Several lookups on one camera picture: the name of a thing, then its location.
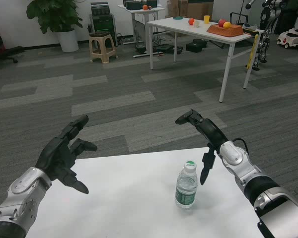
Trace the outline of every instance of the floor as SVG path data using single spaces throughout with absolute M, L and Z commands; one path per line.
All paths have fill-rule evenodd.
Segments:
M 179 45 L 190 42 L 180 37 Z M 236 46 L 239 53 L 251 44 Z M 48 141 L 88 114 L 80 138 L 99 150 L 80 158 L 205 147 L 190 125 L 174 121 L 193 108 L 233 139 L 246 140 L 251 160 L 298 198 L 298 50 L 274 44 L 268 62 L 242 88 L 248 55 L 232 62 L 223 103 L 218 99 L 228 47 L 134 59 L 118 48 L 109 64 L 89 61 L 88 44 L 26 51 L 18 64 L 0 63 L 0 203 L 8 186 L 34 166 Z

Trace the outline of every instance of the yellow cup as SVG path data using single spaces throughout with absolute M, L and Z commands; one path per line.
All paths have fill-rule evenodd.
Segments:
M 210 20 L 210 16 L 205 15 L 205 16 L 203 17 L 203 19 L 204 19 L 204 23 L 205 23 L 205 24 L 208 24 L 208 23 L 209 23 L 209 20 Z

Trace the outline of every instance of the plastic stool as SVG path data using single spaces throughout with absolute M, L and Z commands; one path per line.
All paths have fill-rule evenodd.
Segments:
M 107 39 L 110 39 L 112 48 L 106 48 L 105 42 Z M 98 43 L 98 49 L 96 50 L 93 49 L 93 41 Z M 93 59 L 101 58 L 103 63 L 109 63 L 109 57 L 113 55 L 118 58 L 113 38 L 108 31 L 96 31 L 94 33 L 90 33 L 89 52 L 91 62 L 93 62 Z

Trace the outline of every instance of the plastic bottle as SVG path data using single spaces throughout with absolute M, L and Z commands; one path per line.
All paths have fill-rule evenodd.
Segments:
M 192 207 L 195 193 L 198 187 L 198 177 L 196 173 L 197 165 L 193 161 L 184 163 L 183 170 L 177 179 L 175 192 L 175 203 L 184 209 Z

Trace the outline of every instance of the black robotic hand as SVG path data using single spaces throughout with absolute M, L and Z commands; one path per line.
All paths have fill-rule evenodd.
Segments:
M 62 133 L 53 138 L 42 150 L 35 167 L 43 170 L 51 181 L 58 179 L 65 186 L 88 194 L 88 188 L 76 178 L 71 170 L 77 155 L 83 151 L 96 151 L 97 146 L 88 141 L 77 139 L 69 148 L 69 142 L 74 139 L 88 122 L 88 116 L 81 116 L 69 123 Z

